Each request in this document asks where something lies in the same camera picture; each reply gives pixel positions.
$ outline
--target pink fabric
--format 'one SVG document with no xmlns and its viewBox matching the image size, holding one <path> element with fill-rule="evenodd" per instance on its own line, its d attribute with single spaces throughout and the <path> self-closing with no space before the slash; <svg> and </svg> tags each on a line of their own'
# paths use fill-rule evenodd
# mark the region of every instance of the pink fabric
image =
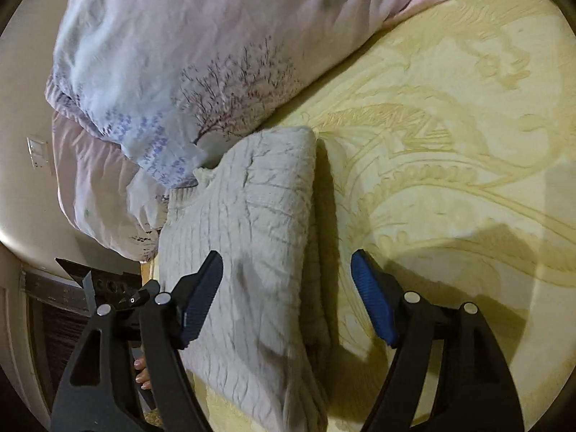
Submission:
<svg viewBox="0 0 576 432">
<path fill-rule="evenodd" d="M 58 199 L 70 224 L 136 261 L 156 250 L 168 191 L 130 162 L 117 144 L 56 114 L 53 145 Z"/>
</svg>

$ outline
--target light switch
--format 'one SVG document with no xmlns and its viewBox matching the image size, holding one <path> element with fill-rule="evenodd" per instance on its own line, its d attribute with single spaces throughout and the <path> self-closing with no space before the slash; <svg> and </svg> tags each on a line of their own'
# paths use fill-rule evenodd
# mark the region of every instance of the light switch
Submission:
<svg viewBox="0 0 576 432">
<path fill-rule="evenodd" d="M 37 138 L 26 138 L 28 142 L 28 153 L 34 168 L 49 168 L 48 164 L 48 143 Z"/>
</svg>

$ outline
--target metal screw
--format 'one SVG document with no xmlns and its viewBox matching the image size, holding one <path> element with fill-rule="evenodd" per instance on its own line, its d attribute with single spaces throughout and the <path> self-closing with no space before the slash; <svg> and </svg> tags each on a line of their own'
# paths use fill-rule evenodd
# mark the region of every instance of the metal screw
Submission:
<svg viewBox="0 0 576 432">
<path fill-rule="evenodd" d="M 404 300 L 408 303 L 418 303 L 420 302 L 420 294 L 412 291 L 407 292 L 404 294 Z"/>
<path fill-rule="evenodd" d="M 170 293 L 159 293 L 156 297 L 154 297 L 154 302 L 156 302 L 158 305 L 166 305 L 171 300 L 172 296 Z"/>
<path fill-rule="evenodd" d="M 475 303 L 466 302 L 464 304 L 464 311 L 466 313 L 469 313 L 470 315 L 476 315 L 476 313 L 478 313 L 478 307 L 476 306 Z"/>
<path fill-rule="evenodd" d="M 100 307 L 96 309 L 96 313 L 103 317 L 104 315 L 108 315 L 112 311 L 112 307 L 109 304 L 103 303 Z"/>
</svg>

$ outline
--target blue gripper pad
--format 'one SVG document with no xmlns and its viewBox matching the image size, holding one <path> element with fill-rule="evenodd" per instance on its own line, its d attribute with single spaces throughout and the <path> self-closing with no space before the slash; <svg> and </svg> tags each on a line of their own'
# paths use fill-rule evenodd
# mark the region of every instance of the blue gripper pad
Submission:
<svg viewBox="0 0 576 432">
<path fill-rule="evenodd" d="M 398 333 L 394 326 L 393 308 L 376 282 L 372 269 L 364 259 L 362 251 L 356 251 L 352 254 L 350 270 L 376 335 L 383 339 L 388 346 L 394 346 L 398 341 Z"/>
<path fill-rule="evenodd" d="M 180 338 L 185 345 L 200 336 L 208 311 L 214 301 L 222 276 L 224 264 L 217 252 L 210 252 L 197 274 L 198 282 L 182 312 Z"/>
</svg>

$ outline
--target wall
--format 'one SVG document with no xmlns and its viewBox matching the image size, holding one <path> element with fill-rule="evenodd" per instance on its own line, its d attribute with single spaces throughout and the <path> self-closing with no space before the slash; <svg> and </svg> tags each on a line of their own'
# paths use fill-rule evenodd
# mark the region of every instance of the wall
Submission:
<svg viewBox="0 0 576 432">
<path fill-rule="evenodd" d="M 28 335 L 28 300 L 19 289 L 21 263 L 0 244 L 0 366 L 44 427 L 50 414 L 36 377 Z"/>
<path fill-rule="evenodd" d="M 55 257 L 102 270 L 138 265 L 75 231 L 58 204 L 56 178 L 32 168 L 26 138 L 51 140 L 44 86 L 67 0 L 23 0 L 0 36 L 0 241 L 22 261 L 65 276 Z"/>
</svg>

